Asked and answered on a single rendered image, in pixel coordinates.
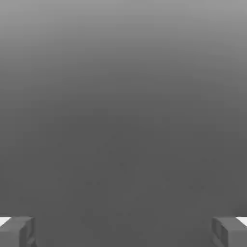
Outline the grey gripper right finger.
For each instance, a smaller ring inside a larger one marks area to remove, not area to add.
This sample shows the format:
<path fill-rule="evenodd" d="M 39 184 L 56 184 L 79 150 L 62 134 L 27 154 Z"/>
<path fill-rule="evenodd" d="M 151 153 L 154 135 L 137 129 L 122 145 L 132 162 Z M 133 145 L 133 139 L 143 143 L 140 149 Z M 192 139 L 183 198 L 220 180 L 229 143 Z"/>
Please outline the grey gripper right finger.
<path fill-rule="evenodd" d="M 247 247 L 247 217 L 213 217 L 211 232 L 215 247 Z"/>

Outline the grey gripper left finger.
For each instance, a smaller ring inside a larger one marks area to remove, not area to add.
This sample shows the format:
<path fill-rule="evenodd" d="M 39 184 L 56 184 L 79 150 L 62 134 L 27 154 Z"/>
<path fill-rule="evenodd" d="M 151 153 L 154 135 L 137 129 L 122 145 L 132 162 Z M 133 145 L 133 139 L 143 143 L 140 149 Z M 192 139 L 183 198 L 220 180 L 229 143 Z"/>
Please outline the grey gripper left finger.
<path fill-rule="evenodd" d="M 36 247 L 35 218 L 0 217 L 0 247 Z"/>

